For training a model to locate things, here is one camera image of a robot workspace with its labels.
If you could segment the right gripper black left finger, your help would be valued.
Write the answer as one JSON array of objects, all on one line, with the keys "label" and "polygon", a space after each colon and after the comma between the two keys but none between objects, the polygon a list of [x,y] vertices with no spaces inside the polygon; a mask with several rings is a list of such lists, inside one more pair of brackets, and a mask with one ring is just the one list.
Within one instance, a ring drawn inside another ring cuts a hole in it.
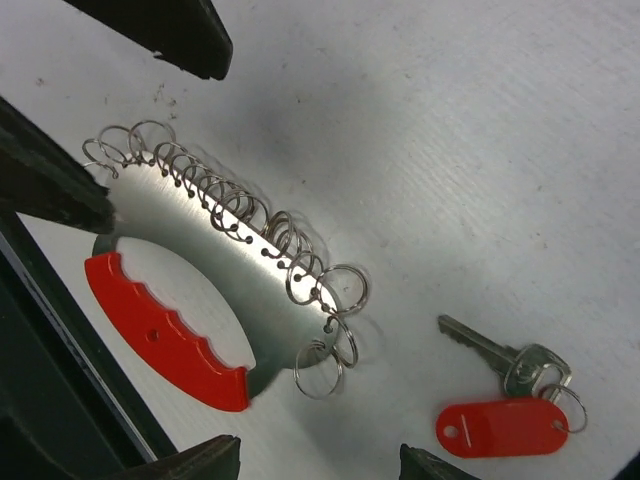
[{"label": "right gripper black left finger", "polygon": [[10,447],[1,459],[2,479],[237,479],[239,437],[220,435],[182,452],[109,475],[78,475],[65,470],[29,441]]}]

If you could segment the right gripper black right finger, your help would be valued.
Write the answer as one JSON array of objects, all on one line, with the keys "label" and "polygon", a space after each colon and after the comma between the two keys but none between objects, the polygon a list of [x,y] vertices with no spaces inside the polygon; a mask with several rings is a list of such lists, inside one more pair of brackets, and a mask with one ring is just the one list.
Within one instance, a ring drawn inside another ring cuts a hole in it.
[{"label": "right gripper black right finger", "polygon": [[436,455],[406,443],[400,446],[400,480],[478,480]]}]

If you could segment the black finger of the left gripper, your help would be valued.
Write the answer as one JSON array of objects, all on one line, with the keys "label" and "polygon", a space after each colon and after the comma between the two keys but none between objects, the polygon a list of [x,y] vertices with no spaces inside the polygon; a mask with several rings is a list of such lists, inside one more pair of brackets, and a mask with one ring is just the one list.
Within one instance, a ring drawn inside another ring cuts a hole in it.
[{"label": "black finger of the left gripper", "polygon": [[208,0],[68,0],[67,3],[204,80],[223,80],[233,43]]},{"label": "black finger of the left gripper", "polygon": [[8,101],[1,101],[1,209],[111,233],[108,189]]}]

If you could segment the small key red cap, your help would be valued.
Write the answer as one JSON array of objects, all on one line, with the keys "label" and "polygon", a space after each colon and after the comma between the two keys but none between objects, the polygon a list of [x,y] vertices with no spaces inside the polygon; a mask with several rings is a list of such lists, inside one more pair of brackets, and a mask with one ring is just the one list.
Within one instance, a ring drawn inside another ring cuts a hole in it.
[{"label": "small key red cap", "polygon": [[445,407],[435,421],[440,445],[464,459],[549,455],[588,426],[588,412],[569,387],[573,372],[549,348],[500,345],[454,317],[439,331],[474,350],[501,380],[503,397]]}]

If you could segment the metal key holder red handle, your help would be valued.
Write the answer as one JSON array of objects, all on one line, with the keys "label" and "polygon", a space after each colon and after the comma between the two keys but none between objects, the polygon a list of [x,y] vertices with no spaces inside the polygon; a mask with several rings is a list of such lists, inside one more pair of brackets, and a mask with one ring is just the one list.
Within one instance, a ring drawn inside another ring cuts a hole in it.
[{"label": "metal key holder red handle", "polygon": [[[353,334],[346,319],[370,296],[363,285],[353,303],[329,286],[339,265],[327,265],[307,232],[286,211],[271,211],[256,194],[216,172],[177,141],[148,142],[142,125],[116,146],[104,133],[89,165],[109,172],[114,227],[99,235],[84,268],[97,302],[125,342],[156,373],[201,403],[224,412],[246,410],[283,371],[294,376],[332,359],[338,372],[355,367],[343,354]],[[233,311],[251,347],[253,368],[231,366],[180,314],[164,306],[124,271],[118,242],[149,242],[195,267]]]}]

